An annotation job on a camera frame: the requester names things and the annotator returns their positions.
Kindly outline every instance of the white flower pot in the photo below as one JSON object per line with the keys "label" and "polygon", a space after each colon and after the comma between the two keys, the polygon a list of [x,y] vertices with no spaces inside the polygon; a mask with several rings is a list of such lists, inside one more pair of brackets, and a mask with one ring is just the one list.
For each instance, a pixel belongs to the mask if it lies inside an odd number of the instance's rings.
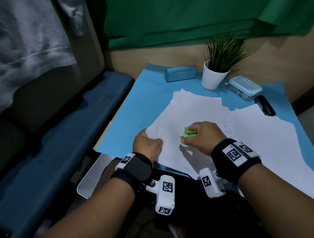
{"label": "white flower pot", "polygon": [[209,61],[204,63],[201,85],[206,89],[216,89],[230,70],[226,73],[217,73],[208,69],[208,63]]}

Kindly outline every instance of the qr-like marker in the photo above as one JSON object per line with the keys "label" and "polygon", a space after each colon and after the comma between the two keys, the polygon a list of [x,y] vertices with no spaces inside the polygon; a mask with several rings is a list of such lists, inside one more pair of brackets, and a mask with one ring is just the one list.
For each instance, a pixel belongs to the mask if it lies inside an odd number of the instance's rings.
{"label": "qr-like marker", "polygon": [[209,186],[209,185],[212,184],[212,183],[210,182],[208,176],[203,177],[202,180],[203,180],[203,183],[204,183],[204,186],[205,186],[205,187],[207,187],[207,186]]}
{"label": "qr-like marker", "polygon": [[123,160],[121,160],[121,162],[120,163],[123,163],[123,164],[126,164],[129,160],[131,159],[131,157],[130,156],[126,156],[126,157],[124,157],[124,159]]}
{"label": "qr-like marker", "polygon": [[170,211],[171,211],[171,209],[169,209],[169,208],[163,208],[163,207],[159,208],[159,212],[163,213],[163,214],[169,214]]}
{"label": "qr-like marker", "polygon": [[246,145],[239,145],[239,147],[244,150],[246,153],[253,152],[250,148],[248,148]]}
{"label": "qr-like marker", "polygon": [[172,183],[164,182],[162,190],[166,192],[172,192]]}
{"label": "qr-like marker", "polygon": [[232,159],[232,161],[236,161],[238,158],[240,158],[242,155],[235,149],[233,148],[227,153],[227,156]]}

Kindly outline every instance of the black wrist strap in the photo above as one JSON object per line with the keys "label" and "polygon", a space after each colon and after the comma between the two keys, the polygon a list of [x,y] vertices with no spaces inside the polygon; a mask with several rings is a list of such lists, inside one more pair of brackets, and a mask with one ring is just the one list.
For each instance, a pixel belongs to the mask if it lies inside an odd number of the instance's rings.
{"label": "black wrist strap", "polygon": [[[236,166],[235,163],[230,159],[223,150],[237,142],[236,140],[227,138],[221,141],[212,151],[211,157],[217,169],[217,173],[226,180],[233,182],[235,184],[238,183],[238,179],[244,174],[250,167],[255,164],[261,164],[262,161],[259,157],[254,158],[246,158],[247,161],[241,164],[240,166]],[[242,156],[244,156],[243,151],[236,149]]]}
{"label": "black wrist strap", "polygon": [[127,182],[134,190],[135,196],[138,196],[151,181],[152,163],[141,153],[133,154],[135,156],[125,165],[124,169],[117,169],[111,178],[119,178]]}

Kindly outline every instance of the gray cloth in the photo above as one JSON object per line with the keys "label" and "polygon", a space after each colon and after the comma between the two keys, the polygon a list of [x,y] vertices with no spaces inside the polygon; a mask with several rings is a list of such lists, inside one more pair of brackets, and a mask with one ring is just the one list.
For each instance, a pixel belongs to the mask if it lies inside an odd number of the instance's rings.
{"label": "gray cloth", "polygon": [[76,36],[86,34],[87,22],[84,17],[85,0],[58,0],[58,2],[62,10],[70,18],[70,32]]}
{"label": "gray cloth", "polygon": [[75,63],[50,0],[0,1],[0,112],[23,84]]}

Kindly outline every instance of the green staple remover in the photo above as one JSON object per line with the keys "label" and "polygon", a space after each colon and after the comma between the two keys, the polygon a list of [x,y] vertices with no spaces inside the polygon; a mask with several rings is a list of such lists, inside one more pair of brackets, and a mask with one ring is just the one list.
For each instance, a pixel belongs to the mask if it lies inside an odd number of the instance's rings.
{"label": "green staple remover", "polygon": [[184,139],[186,137],[192,137],[192,136],[196,136],[197,135],[197,131],[190,131],[187,127],[184,128],[184,134],[183,136],[180,136],[181,139]]}

